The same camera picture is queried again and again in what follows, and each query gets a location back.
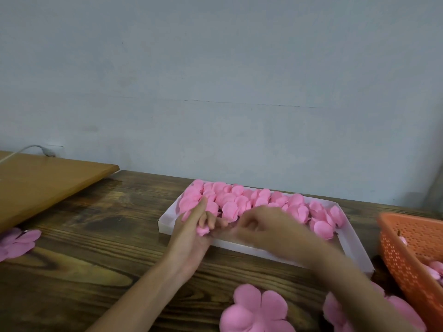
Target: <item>white tray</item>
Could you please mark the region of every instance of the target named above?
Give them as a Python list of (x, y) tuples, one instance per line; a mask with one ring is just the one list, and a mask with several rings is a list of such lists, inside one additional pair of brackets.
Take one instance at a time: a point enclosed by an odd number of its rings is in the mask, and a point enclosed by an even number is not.
[[(164, 214), (160, 217), (158, 221), (159, 225), (159, 233), (164, 233), (171, 235), (172, 229), (174, 228), (175, 220), (179, 216), (178, 212), (178, 204), (183, 196), (183, 193), (178, 197), (174, 203), (169, 206), (169, 208), (164, 212)], [(318, 201), (320, 202), (324, 207), (330, 208), (334, 205), (338, 206), (340, 210), (342, 211), (340, 205), (333, 201), (327, 201), (324, 199), (317, 199), (317, 198), (310, 198), (310, 197), (304, 197), (305, 203), (310, 203), (311, 201)], [(346, 218), (345, 224), (342, 226), (342, 228), (338, 228), (335, 230), (338, 234), (338, 239), (340, 241), (340, 244), (343, 248), (344, 253), (346, 256), (350, 257), (354, 263), (360, 268), (360, 270), (368, 275), (369, 277), (372, 276), (374, 272), (374, 266), (372, 265), (372, 262), (366, 253), (365, 249), (363, 248), (362, 243), (358, 239), (357, 234), (355, 233), (354, 229), (351, 226), (351, 223)], [(269, 260), (274, 260), (282, 263), (292, 264), (294, 266), (303, 267), (297, 263), (286, 261), (283, 259), (280, 259), (278, 257), (275, 257), (274, 255), (268, 253), (267, 251), (264, 251), (262, 249), (257, 249), (254, 247), (250, 247), (247, 245), (242, 245), (239, 243), (233, 243), (230, 241), (224, 241), (224, 240), (218, 240), (215, 239), (212, 243), (213, 246), (229, 249), (231, 251), (238, 251), (240, 253), (249, 254), (253, 256), (258, 256), (261, 258), (267, 258)]]

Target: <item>hand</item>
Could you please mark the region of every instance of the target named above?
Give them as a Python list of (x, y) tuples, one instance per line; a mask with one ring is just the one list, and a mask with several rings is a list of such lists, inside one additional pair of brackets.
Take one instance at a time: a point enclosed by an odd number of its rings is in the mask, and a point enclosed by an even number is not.
[(233, 235), (256, 248), (311, 269), (327, 245), (280, 208), (269, 206), (254, 207), (243, 213)]
[[(168, 248), (163, 256), (175, 269), (180, 282), (184, 284), (195, 273), (202, 262), (206, 251), (212, 243), (214, 229), (226, 227), (228, 222), (216, 218), (212, 213), (206, 212), (207, 199), (203, 197), (185, 222), (182, 216), (177, 218)], [(196, 233), (197, 225), (208, 225), (211, 232), (200, 236)]]

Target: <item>right hand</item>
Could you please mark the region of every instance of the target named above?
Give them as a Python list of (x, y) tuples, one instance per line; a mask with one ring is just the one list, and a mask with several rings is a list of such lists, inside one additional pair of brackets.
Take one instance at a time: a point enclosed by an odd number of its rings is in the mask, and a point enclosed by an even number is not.
[(256, 248), (311, 269), (328, 248), (323, 240), (279, 207), (258, 206), (246, 211), (233, 234)]

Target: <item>left hand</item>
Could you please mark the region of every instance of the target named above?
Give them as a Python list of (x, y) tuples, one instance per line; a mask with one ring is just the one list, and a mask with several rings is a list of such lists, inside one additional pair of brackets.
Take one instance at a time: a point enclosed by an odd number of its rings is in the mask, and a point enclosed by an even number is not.
[[(212, 243), (213, 230), (228, 225), (226, 220), (216, 218), (212, 213), (206, 212), (206, 204), (207, 200), (203, 197), (185, 222), (182, 222), (182, 216), (177, 218), (169, 245), (163, 256), (174, 268), (182, 284), (191, 278), (202, 262)], [(204, 227), (205, 225), (209, 226), (211, 232), (204, 236), (198, 235), (196, 233), (197, 226)]]

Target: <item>forearm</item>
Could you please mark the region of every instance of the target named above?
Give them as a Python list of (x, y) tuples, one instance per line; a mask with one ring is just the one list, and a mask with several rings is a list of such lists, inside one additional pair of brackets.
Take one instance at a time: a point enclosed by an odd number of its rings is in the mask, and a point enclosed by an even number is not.
[(327, 244), (318, 249), (314, 273), (341, 303), (355, 331), (415, 331), (348, 257)]
[(87, 332), (146, 332), (182, 282), (167, 260), (155, 264)]

